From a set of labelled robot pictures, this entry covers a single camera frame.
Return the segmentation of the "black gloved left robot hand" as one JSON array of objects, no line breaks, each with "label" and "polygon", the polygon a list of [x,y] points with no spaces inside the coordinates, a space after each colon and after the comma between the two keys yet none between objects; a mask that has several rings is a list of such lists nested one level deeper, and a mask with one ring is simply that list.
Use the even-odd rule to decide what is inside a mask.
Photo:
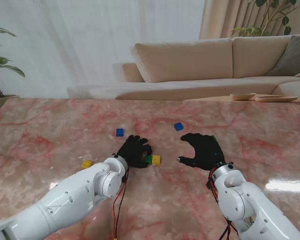
[{"label": "black gloved left robot hand", "polygon": [[152,155],[152,146],[147,144],[147,138],[139,135],[130,135],[122,147],[116,153],[122,157],[129,167],[143,169],[148,167],[148,163],[143,160],[145,155]]}]

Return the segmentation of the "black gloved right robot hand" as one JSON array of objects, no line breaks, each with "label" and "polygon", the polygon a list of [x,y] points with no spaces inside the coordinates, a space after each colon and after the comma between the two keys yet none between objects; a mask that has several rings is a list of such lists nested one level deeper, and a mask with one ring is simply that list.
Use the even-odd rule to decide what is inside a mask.
[{"label": "black gloved right robot hand", "polygon": [[215,167],[226,164],[223,151],[214,136],[187,133],[180,140],[189,143],[193,147],[194,157],[180,156],[178,158],[179,163],[205,171],[211,171]]}]

